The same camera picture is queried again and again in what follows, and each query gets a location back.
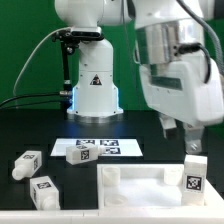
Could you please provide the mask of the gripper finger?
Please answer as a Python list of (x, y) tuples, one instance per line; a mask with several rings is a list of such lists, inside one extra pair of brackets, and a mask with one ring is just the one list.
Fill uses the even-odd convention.
[(201, 139), (204, 133), (203, 126), (192, 126), (184, 123), (184, 143), (187, 154), (200, 154), (202, 152)]
[(163, 129), (163, 135), (166, 139), (173, 139), (177, 135), (177, 126), (174, 118), (165, 114), (159, 114), (159, 120)]

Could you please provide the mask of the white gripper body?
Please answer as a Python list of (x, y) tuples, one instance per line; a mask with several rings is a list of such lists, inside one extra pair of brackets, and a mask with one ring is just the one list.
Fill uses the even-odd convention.
[(219, 124), (224, 100), (216, 63), (200, 43), (174, 47), (176, 60), (141, 65), (140, 80), (147, 106), (191, 126)]

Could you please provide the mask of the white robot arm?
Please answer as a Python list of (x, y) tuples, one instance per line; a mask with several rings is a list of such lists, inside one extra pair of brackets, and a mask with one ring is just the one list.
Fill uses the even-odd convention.
[(102, 27), (133, 25), (133, 59), (147, 106), (158, 112), (164, 134), (185, 129), (188, 153), (202, 150), (205, 127), (224, 120), (219, 38), (207, 24), (213, 0), (55, 0), (67, 27), (61, 37), (79, 53), (79, 80), (69, 114), (89, 121), (121, 114), (112, 81), (113, 47)]

